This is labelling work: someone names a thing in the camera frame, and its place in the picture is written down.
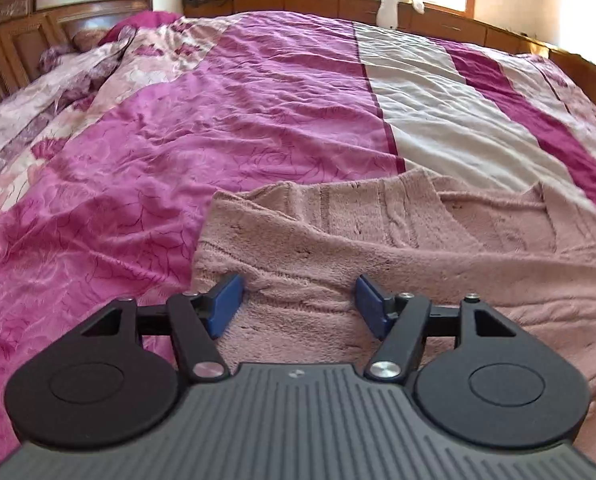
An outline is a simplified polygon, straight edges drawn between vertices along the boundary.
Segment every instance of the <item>white stuffed toy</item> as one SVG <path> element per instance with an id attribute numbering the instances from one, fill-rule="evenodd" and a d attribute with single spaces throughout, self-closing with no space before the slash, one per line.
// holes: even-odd
<path id="1" fill-rule="evenodd" d="M 415 12 L 425 13 L 425 4 L 420 0 L 382 0 L 378 15 L 376 16 L 376 25 L 382 28 L 398 28 L 398 3 L 413 4 Z"/>

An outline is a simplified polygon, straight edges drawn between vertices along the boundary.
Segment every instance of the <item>bedspread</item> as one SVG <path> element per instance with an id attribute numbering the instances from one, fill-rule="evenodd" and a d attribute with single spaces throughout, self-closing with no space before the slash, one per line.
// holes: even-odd
<path id="1" fill-rule="evenodd" d="M 77 95 L 52 87 L 16 121 L 0 108 L 0 460 L 17 444 L 11 373 L 112 298 L 186 290 L 217 189 L 423 166 L 596 208 L 596 108 L 538 57 L 274 12 L 183 18 L 84 56 L 57 69 L 89 77 Z"/>

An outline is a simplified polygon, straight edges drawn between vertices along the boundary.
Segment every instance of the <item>silver bolt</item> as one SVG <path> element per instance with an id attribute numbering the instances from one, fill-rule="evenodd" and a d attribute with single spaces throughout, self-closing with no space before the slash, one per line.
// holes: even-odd
<path id="1" fill-rule="evenodd" d="M 193 367 L 193 373 L 196 377 L 203 379 L 214 379 L 223 375 L 224 372 L 224 366 L 215 361 L 203 361 Z"/>
<path id="2" fill-rule="evenodd" d="M 402 373 L 402 368 L 391 361 L 378 361 L 371 365 L 369 373 L 380 379 L 392 379 Z"/>
<path id="3" fill-rule="evenodd" d="M 464 297 L 464 300 L 467 303 L 478 303 L 478 301 L 480 301 L 480 296 L 478 296 L 475 292 L 470 292 Z"/>

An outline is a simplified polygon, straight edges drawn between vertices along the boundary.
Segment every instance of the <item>cable knit pattern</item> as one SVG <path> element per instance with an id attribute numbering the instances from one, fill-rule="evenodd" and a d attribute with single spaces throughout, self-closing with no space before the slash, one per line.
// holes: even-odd
<path id="1" fill-rule="evenodd" d="M 194 290 L 225 272 L 242 273 L 247 288 L 219 344 L 231 365 L 363 365 L 377 341 L 351 301 L 362 272 L 436 304 L 477 290 L 588 378 L 595 401 L 577 445 L 596 461 L 596 213 L 555 189 L 474 190 L 412 171 L 219 191 L 195 253 Z M 449 345 L 430 339 L 426 359 Z"/>

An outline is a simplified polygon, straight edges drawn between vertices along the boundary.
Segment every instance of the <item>gray ribbed surface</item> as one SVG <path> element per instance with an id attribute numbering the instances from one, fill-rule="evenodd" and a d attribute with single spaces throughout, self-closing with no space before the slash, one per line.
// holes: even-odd
<path id="1" fill-rule="evenodd" d="M 462 447 L 420 419 L 401 388 L 350 365 L 243 365 L 192 388 L 175 416 L 126 446 L 73 454 L 26 444 L 0 466 L 0 480 L 124 479 L 596 480 L 596 467 L 568 446 L 516 456 Z"/>

